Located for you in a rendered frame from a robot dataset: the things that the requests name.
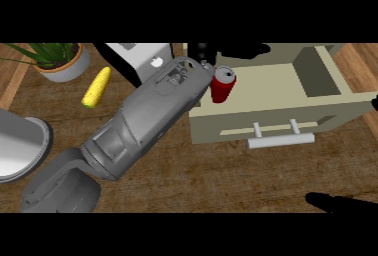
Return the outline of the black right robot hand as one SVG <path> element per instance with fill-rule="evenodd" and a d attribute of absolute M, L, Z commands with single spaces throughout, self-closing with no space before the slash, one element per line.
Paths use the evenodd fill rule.
<path fill-rule="evenodd" d="M 306 194 L 306 202 L 327 213 L 377 213 L 378 203 L 362 201 L 341 196 L 310 192 Z"/>

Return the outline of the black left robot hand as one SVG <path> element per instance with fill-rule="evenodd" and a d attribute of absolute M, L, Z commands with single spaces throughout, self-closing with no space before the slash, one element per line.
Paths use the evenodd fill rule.
<path fill-rule="evenodd" d="M 198 63 L 206 61 L 216 65 L 217 54 L 238 59 L 254 59 L 270 52 L 270 46 L 265 43 L 189 43 L 188 57 Z"/>

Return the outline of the beige open drawer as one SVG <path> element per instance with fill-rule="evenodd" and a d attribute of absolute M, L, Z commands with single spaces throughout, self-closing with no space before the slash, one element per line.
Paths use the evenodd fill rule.
<path fill-rule="evenodd" d="M 362 115 L 372 109 L 378 93 L 353 92 L 334 63 L 338 44 L 273 43 L 270 48 L 251 60 L 217 57 L 217 64 L 235 71 L 237 84 L 225 103 L 203 97 L 189 112 L 192 117 L 245 114 L 253 119 L 315 122 L 332 115 Z"/>

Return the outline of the red can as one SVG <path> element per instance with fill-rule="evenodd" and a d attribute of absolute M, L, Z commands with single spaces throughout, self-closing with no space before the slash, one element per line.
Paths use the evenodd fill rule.
<path fill-rule="evenodd" d="M 237 83 L 237 74 L 231 67 L 220 66 L 216 69 L 210 85 L 211 98 L 214 103 L 223 103 L 229 97 L 234 85 Z"/>

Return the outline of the beige drawer front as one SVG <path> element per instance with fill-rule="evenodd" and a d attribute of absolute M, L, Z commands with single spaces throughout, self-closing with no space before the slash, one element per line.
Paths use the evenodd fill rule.
<path fill-rule="evenodd" d="M 265 111 L 192 116 L 191 137 L 194 144 L 247 140 L 254 138 L 254 123 L 260 124 L 265 137 L 293 133 L 294 119 L 301 133 L 330 131 L 374 109 L 371 100 L 331 105 Z"/>

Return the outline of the white and black appliance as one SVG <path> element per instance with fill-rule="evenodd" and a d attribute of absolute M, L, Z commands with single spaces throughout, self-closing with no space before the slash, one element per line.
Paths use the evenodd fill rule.
<path fill-rule="evenodd" d="M 95 43 L 95 47 L 135 87 L 175 58 L 170 43 Z"/>

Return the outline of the yellow corn cob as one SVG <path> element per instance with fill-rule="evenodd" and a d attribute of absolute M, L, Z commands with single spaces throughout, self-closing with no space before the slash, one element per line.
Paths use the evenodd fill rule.
<path fill-rule="evenodd" d="M 105 67 L 93 79 L 93 82 L 89 86 L 84 97 L 81 99 L 81 104 L 86 108 L 95 108 L 99 103 L 99 100 L 110 82 L 111 73 L 112 73 L 111 68 Z"/>

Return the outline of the grey plant pot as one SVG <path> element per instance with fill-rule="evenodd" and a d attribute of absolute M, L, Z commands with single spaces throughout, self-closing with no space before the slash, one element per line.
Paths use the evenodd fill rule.
<path fill-rule="evenodd" d="M 90 64 L 90 54 L 83 44 L 79 44 L 79 52 L 74 59 L 59 68 L 45 70 L 34 67 L 37 72 L 53 82 L 68 82 L 74 80 L 86 71 Z"/>

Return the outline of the green leafy plant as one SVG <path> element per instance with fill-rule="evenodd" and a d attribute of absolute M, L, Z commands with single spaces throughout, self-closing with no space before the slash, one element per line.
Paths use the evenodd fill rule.
<path fill-rule="evenodd" d="M 15 43 L 5 43 L 5 46 L 28 58 L 28 61 L 19 60 L 19 63 L 28 64 L 42 70 L 55 70 L 73 64 L 83 52 L 80 43 L 30 43 L 30 50 Z"/>

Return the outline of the grey round metal pot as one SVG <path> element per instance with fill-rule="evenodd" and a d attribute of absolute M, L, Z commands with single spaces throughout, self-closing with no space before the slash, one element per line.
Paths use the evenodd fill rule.
<path fill-rule="evenodd" d="M 39 168 L 52 144 L 49 123 L 0 108 L 0 184 L 22 179 Z"/>

